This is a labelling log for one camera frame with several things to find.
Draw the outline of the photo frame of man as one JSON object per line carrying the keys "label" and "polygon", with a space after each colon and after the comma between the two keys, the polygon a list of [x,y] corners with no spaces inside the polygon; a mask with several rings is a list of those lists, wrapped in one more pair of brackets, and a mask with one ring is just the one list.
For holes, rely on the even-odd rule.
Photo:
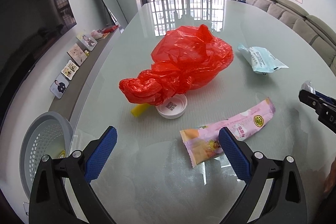
{"label": "photo frame of man", "polygon": [[62,74],[59,74],[50,86],[50,91],[57,99],[60,99],[68,88],[68,85],[68,80]]}

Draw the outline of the yellow foam dart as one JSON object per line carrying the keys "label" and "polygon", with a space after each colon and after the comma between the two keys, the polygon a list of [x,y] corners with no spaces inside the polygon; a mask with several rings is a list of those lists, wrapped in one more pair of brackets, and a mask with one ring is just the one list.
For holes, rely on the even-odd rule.
{"label": "yellow foam dart", "polygon": [[137,104],[134,108],[131,109],[131,114],[138,118],[140,117],[151,105],[148,103]]}

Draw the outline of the grey sectional sofa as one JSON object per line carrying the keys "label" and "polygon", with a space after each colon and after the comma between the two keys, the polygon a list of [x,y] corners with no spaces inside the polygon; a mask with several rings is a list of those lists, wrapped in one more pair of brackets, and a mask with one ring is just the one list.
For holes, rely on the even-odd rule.
{"label": "grey sectional sofa", "polygon": [[246,0],[303,38],[335,73],[335,32],[323,20],[289,0]]}

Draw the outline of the black wall television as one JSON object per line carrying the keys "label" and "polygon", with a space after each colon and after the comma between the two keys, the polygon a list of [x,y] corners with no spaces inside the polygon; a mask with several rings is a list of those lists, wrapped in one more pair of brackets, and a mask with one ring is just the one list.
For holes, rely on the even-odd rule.
{"label": "black wall television", "polygon": [[16,91],[41,56],[75,25],[68,0],[1,0],[1,93]]}

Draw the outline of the tilted portrait photo frame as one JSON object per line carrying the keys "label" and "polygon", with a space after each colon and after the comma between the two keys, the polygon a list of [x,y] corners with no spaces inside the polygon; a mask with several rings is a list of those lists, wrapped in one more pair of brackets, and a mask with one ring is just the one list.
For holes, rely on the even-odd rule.
{"label": "tilted portrait photo frame", "polygon": [[93,51],[97,46],[97,41],[88,32],[78,33],[76,38],[86,47],[88,51]]}

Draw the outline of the red plastic bag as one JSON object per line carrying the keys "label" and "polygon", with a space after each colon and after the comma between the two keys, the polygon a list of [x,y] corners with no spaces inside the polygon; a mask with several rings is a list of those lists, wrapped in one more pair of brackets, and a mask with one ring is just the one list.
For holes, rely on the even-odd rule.
{"label": "red plastic bag", "polygon": [[168,31],[151,58],[150,69],[119,83],[130,103],[158,106],[177,94],[202,88],[232,63],[234,52],[201,24]]}

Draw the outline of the grey perforated plastic basket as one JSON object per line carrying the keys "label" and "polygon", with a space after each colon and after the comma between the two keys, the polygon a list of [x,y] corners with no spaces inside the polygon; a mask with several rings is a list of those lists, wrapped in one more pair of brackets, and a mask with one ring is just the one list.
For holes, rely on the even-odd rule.
{"label": "grey perforated plastic basket", "polygon": [[22,142],[19,171],[25,194],[30,197],[39,162],[44,155],[58,159],[61,151],[70,151],[74,131],[69,121],[60,114],[49,111],[41,114],[29,126]]}

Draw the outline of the pink baby photo frame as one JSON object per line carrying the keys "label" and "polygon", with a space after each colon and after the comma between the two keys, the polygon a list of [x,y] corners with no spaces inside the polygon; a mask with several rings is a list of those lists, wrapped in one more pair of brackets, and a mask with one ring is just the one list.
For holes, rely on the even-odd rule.
{"label": "pink baby photo frame", "polygon": [[68,55],[72,58],[72,60],[80,67],[84,61],[87,59],[87,55],[84,51],[79,47],[78,44],[74,44],[68,51]]}

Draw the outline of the light blue wipe packet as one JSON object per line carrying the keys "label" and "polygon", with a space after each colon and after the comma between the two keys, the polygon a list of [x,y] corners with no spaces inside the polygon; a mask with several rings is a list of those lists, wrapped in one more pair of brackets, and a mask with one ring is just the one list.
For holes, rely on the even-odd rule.
{"label": "light blue wipe packet", "polygon": [[252,70],[257,74],[268,75],[280,69],[289,67],[274,57],[266,48],[263,47],[245,47],[238,45],[238,51],[248,61]]}

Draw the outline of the scalloped photo frame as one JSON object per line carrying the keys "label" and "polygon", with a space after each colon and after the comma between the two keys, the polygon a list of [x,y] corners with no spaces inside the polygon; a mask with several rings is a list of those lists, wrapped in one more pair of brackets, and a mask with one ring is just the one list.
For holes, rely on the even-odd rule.
{"label": "scalloped photo frame", "polygon": [[72,60],[69,60],[67,65],[61,70],[61,74],[71,81],[78,70],[79,67]]}

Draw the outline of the yellow cardboard box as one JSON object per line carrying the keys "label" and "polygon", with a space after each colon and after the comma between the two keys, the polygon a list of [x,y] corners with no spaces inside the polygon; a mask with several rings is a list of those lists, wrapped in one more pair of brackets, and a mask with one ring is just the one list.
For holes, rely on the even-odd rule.
{"label": "yellow cardboard box", "polygon": [[60,155],[58,156],[59,159],[65,158],[66,152],[63,150],[61,151]]}

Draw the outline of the red packet on shelf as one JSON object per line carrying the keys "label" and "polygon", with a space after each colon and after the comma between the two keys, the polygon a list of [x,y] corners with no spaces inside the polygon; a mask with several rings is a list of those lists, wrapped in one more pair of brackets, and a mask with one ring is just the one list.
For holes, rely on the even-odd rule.
{"label": "red packet on shelf", "polygon": [[118,27],[119,27],[119,25],[109,26],[109,27],[103,28],[102,32],[103,32],[103,34],[108,34],[108,33],[111,33],[111,32],[114,32],[115,30],[117,30]]}

